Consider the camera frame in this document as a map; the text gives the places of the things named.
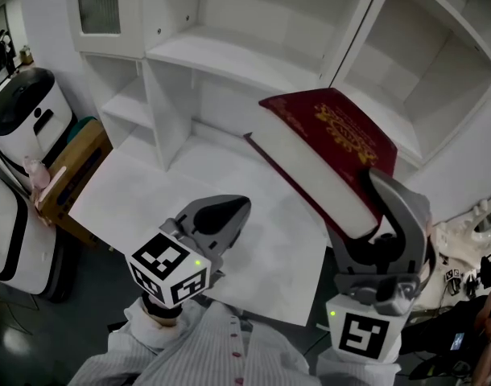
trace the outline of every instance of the book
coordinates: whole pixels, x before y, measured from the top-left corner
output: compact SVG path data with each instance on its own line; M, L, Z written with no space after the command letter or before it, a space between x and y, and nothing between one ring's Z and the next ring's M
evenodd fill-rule
M392 176L398 149L348 97L334 88L260 101L265 124L246 141L343 237L376 230L382 213L369 192L368 169Z

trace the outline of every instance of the dark floor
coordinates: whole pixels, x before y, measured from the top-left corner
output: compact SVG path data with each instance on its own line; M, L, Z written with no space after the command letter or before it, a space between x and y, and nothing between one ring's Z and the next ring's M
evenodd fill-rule
M327 324L324 303L336 293L332 283L334 274L332 253L328 251L306 327L254 316L284 333L306 354L312 371L318 354L331 345L329 334L317 329L315 324ZM36 310L29 294L0 284L0 297L12 303L0 305L0 385L66 384L88 357L106 351L107 326L124 320L122 311L140 292L123 256L106 249L82 251L72 294L64 303L52 304L35 297L39 307ZM29 334L16 330L19 324ZM401 358L401 373L410 373L419 361L414 355ZM426 382L454 383L451 378ZM398 376L396 384L423 383Z

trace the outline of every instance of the cardboard box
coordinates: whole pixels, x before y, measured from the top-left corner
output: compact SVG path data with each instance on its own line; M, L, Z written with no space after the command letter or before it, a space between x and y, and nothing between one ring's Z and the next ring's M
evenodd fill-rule
M51 184L36 203L39 214L89 247L99 239L68 215L97 168L112 150L99 121L91 120L72 139L49 169Z
M26 66L31 64L34 61L33 55L31 54L31 50L29 50L28 48L22 49L20 51L20 61L22 62L22 64Z

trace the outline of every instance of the table surface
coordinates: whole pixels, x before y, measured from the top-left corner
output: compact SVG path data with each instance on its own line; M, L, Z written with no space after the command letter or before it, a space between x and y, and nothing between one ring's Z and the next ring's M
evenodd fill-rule
M326 238L299 195L262 162L199 138L187 141L167 172L114 150L69 214L129 256L167 217L175 217L194 199L218 194L246 195L252 211L237 243L223 256L226 277L205 294L305 325Z

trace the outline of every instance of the white shirt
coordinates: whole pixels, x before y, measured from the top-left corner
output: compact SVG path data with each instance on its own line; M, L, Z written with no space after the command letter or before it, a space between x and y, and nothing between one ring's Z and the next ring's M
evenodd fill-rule
M174 327L151 319L141 298L124 314L129 322L109 335L108 352L88 359L71 385L386 386L400 370L396 363L342 362L328 349L319 357L318 377L310 376L306 360L283 335L258 322L241 329L219 302L206 310L186 301Z
M10 46L11 38L10 38L10 36L4 35L3 37L1 37L0 40L4 43L4 46L6 47L6 53L9 53L11 51L11 46Z

